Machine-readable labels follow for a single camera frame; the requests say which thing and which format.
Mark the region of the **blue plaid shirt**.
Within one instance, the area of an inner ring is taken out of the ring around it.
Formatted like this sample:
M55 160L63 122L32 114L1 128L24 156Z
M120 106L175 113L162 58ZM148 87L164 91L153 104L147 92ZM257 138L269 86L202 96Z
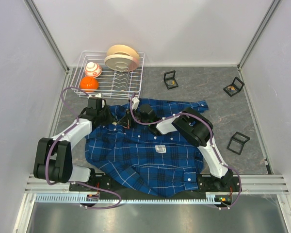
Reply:
M157 153L156 145L165 145L166 153ZM97 127L86 136L85 158L121 185L165 198L197 190L204 167L201 152L179 132L155 136L140 124Z

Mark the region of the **round orange picture brooch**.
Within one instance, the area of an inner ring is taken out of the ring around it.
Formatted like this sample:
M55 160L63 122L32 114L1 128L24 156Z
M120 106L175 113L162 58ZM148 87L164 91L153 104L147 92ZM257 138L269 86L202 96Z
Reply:
M175 84L175 82L174 82L173 80L171 80L171 81L168 81L167 84L168 84L169 86L173 86L173 85Z

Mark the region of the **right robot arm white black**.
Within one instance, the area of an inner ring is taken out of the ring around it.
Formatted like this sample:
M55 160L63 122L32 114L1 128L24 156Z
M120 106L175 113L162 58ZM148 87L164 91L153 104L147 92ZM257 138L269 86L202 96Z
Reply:
M212 123L198 111L186 107L178 114L169 117L158 117L149 104L143 104L126 110L118 124L129 129L134 124L146 125L154 135L164 135L179 132L188 143L199 149L210 169L210 178L205 182L205 188L216 191L231 189L237 182L233 180L233 171L227 167L213 137Z

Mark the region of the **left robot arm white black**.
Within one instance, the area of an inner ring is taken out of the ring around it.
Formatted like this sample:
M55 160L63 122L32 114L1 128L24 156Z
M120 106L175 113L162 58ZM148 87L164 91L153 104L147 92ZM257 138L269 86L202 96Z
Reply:
M72 150L97 127L115 121L105 99L90 97L74 122L52 138L41 138L37 145L33 175L48 184L80 182L86 191L95 189L97 180L87 167L73 165Z

